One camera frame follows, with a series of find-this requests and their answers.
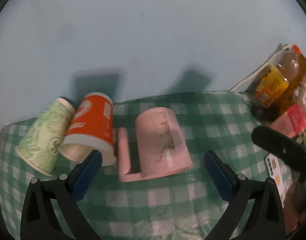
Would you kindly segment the orange paper cup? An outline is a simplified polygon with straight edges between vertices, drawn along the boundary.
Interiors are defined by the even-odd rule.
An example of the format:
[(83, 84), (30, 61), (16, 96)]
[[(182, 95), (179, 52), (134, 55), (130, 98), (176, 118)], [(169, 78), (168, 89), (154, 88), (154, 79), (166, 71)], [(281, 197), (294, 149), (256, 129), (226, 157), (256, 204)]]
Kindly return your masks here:
[(100, 92), (86, 95), (69, 126), (60, 153), (76, 163), (82, 163), (93, 150), (103, 157), (103, 166), (116, 163), (113, 146), (113, 103)]

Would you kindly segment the white printed card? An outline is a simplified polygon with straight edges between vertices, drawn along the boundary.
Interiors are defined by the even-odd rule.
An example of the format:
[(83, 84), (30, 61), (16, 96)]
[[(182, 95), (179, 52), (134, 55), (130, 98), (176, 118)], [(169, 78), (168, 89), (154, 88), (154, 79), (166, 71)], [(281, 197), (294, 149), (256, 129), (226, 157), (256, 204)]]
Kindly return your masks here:
[(264, 160), (270, 178), (275, 180), (282, 207), (284, 207), (286, 193), (292, 182), (291, 170), (281, 159), (271, 153)]

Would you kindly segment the green patterned paper cup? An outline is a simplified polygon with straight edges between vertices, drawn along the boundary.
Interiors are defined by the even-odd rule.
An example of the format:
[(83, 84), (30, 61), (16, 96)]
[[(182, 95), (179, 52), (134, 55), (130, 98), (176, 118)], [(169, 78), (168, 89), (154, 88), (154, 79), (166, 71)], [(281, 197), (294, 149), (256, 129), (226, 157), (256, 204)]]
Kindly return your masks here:
[(30, 167), (51, 176), (66, 132), (75, 115), (75, 108), (64, 98), (57, 98), (39, 116), (15, 151)]

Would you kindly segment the pink ceramic mug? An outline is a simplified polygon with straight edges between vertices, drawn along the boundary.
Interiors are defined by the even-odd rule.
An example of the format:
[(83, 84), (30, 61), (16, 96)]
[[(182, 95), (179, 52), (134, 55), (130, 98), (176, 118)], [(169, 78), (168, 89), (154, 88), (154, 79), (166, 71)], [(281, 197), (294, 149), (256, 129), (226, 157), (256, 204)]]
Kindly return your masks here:
[(140, 171), (131, 171), (126, 128), (117, 129), (118, 176), (124, 183), (162, 178), (193, 168), (184, 135), (174, 112), (165, 107), (148, 109), (135, 120)]

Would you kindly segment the pink drink carton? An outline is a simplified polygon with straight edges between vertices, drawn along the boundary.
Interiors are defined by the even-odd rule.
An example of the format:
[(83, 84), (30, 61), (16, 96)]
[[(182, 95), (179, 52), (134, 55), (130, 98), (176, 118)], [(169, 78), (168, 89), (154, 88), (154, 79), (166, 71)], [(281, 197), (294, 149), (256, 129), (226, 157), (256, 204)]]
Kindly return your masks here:
[(306, 106), (294, 104), (269, 126), (288, 138), (294, 138), (306, 129)]

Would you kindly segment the amber drink bottle orange cap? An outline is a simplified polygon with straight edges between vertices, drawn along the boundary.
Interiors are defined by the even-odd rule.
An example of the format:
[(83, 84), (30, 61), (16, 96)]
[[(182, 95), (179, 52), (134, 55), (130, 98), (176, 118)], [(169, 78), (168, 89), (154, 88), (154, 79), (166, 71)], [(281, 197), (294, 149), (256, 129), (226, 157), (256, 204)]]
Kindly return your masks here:
[(306, 58), (291, 45), (277, 53), (250, 86), (251, 113), (273, 122), (296, 102), (306, 98)]

